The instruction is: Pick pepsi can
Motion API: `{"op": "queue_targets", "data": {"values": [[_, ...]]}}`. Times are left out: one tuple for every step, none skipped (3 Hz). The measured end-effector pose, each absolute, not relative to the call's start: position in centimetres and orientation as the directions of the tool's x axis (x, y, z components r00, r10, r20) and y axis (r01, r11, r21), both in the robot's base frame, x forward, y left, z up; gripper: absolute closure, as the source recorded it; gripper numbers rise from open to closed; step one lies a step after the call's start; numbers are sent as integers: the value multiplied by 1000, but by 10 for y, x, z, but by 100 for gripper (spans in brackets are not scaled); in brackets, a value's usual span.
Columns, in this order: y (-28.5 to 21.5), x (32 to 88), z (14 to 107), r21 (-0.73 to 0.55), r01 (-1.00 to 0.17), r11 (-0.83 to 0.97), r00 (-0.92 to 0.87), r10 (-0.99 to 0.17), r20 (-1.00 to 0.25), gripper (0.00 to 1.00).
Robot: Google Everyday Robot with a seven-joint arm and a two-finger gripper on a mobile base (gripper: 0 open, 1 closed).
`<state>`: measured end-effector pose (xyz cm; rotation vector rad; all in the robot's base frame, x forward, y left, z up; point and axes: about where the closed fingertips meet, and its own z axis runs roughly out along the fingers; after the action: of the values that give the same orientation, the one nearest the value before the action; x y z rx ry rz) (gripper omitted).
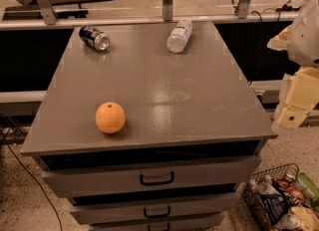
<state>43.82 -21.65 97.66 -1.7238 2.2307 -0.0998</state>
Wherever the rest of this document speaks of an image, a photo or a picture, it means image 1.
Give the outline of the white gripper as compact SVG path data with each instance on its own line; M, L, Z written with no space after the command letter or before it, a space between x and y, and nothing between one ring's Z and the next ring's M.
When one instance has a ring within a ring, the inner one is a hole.
M301 67L292 78L285 103L287 107L277 112L278 125L287 129L299 127L319 103L319 70Z

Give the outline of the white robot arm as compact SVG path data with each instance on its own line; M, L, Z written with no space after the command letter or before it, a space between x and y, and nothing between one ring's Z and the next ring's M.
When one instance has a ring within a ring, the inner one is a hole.
M291 78L277 122L296 128L319 104L319 0L310 0L293 21L287 52L300 68Z

